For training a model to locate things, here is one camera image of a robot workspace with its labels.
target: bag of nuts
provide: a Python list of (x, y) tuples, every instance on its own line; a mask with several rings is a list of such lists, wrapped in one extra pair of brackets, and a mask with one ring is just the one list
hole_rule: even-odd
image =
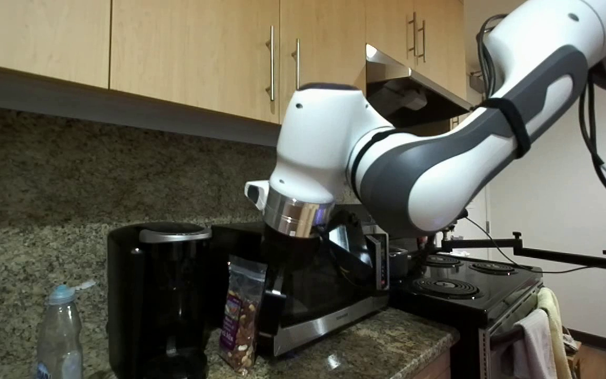
[(254, 365), (257, 316), (267, 265), (236, 256), (229, 258), (229, 283), (219, 355), (239, 374)]

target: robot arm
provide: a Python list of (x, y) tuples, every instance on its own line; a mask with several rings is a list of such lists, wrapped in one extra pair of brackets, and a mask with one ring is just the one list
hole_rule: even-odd
[(577, 100), (589, 69), (606, 57), (606, 0), (529, 0), (486, 45), (504, 76), (493, 98), (509, 109), (481, 106), (441, 136), (399, 132), (351, 86), (296, 91), (277, 142), (265, 222), (312, 237), (347, 180), (390, 235), (449, 225)]

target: granite countertop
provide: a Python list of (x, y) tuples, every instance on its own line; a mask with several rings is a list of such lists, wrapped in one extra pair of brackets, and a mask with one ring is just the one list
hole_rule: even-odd
[[(219, 331), (207, 345), (209, 379), (240, 377), (219, 356)], [(250, 374), (253, 379), (384, 378), (413, 376), (448, 350), (459, 339), (454, 328), (388, 308), (357, 324), (312, 343), (285, 358), (258, 357)], [(103, 367), (84, 366), (86, 379), (115, 377), (108, 369), (108, 353)], [(28, 377), (29, 364), (21, 375), (10, 375), (11, 365), (0, 367), (0, 377)]]

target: stove burner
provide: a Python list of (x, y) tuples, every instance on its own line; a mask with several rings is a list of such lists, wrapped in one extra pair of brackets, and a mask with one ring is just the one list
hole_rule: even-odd
[(425, 261), (426, 266), (433, 267), (455, 267), (461, 266), (462, 262), (454, 257), (447, 256), (428, 256)]
[(515, 268), (509, 266), (508, 264), (493, 262), (474, 263), (471, 265), (471, 268), (476, 271), (480, 271), (481, 273), (493, 275), (510, 275), (516, 271)]
[(416, 290), (448, 299), (473, 299), (483, 296), (478, 287), (455, 279), (423, 278), (415, 280), (413, 285)]

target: water bottle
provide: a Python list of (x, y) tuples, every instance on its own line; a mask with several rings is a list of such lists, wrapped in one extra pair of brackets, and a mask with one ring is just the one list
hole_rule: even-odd
[(81, 320), (74, 288), (59, 285), (48, 297), (36, 348), (36, 379), (83, 379)]

